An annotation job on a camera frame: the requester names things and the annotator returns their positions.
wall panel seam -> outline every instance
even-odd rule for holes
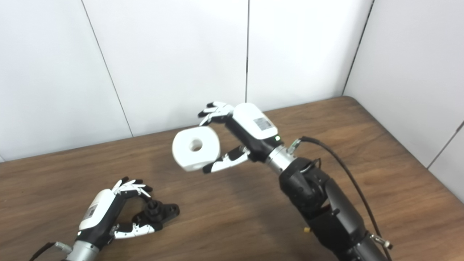
[[[95,41],[97,42],[98,49],[100,50],[100,54],[102,56],[103,62],[105,63],[106,71],[108,72],[108,75],[110,77],[111,84],[113,85],[113,89],[114,89],[114,91],[116,93],[116,97],[118,99],[119,105],[121,106],[122,113],[124,115],[124,118],[126,119],[127,127],[129,128],[129,131],[130,131],[130,135],[132,137],[134,137],[134,134],[132,133],[132,129],[130,128],[129,120],[127,119],[127,116],[126,116],[126,112],[124,111],[124,108],[122,106],[121,99],[119,98],[119,94],[117,93],[116,86],[115,86],[115,83],[113,81],[113,77],[111,76],[110,70],[109,70],[108,65],[106,63],[105,56],[103,56],[102,48],[100,46],[100,43],[98,42],[98,38],[97,38],[97,35],[95,34],[95,30],[93,29],[93,25],[92,25],[92,22],[90,20],[89,14],[87,13],[87,9],[85,8],[84,0],[81,0],[81,2],[82,2],[82,7],[84,8],[84,11],[85,11],[85,15],[87,16],[87,20],[89,21],[90,27],[92,29],[93,36],[95,38]]]

wooden table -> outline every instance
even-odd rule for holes
[[[464,260],[464,206],[355,100],[342,97],[268,111],[284,141],[307,135],[346,161],[395,248],[395,261]],[[222,151],[238,141],[214,125]],[[0,163],[0,260],[28,260],[47,241],[73,243],[95,195],[123,176],[142,178],[180,216],[159,232],[115,241],[97,260],[111,261],[335,261],[260,163],[222,172],[184,172],[174,161],[171,130],[75,150]],[[322,158],[330,174],[372,225],[336,161],[314,145],[296,154]],[[129,221],[141,200],[130,200]],[[37,260],[60,260],[48,250]]]

silver connector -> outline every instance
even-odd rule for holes
[[[388,248],[388,249],[393,248],[393,245],[390,243],[390,241],[385,240],[385,239],[379,237],[378,235],[371,234],[371,238],[372,238],[372,240],[374,240],[374,242],[376,242],[377,244],[380,244],[381,246],[383,246],[385,248]]]
[[[269,167],[278,175],[282,173],[295,160],[295,156],[287,152],[287,149],[280,145],[275,148],[266,159]]]
[[[55,247],[59,248],[61,251],[65,252],[66,254],[69,254],[72,252],[72,247],[61,242],[55,242]]]
[[[84,241],[77,240],[74,242],[72,252],[66,257],[68,261],[94,261],[100,250]]]
[[[301,143],[301,140],[300,140],[300,139],[296,139],[296,140],[290,145],[290,147],[287,149],[287,153],[293,154],[293,152],[295,152],[295,150],[298,148],[298,146],[300,145],[300,143]]]

white wall panel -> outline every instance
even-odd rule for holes
[[[134,135],[245,101],[247,0],[85,0]]]
[[[82,3],[0,3],[0,155],[130,137]]]
[[[251,0],[248,101],[263,110],[340,96],[372,0]]]
[[[376,0],[345,95],[425,166],[464,118],[464,2]]]
[[[458,132],[429,170],[464,202],[464,131]]]

robotic finger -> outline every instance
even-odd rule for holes
[[[205,165],[203,167],[203,173],[208,174],[239,165],[248,160],[249,153],[250,151],[246,147],[239,146],[227,152],[224,156],[218,158],[215,162]]]

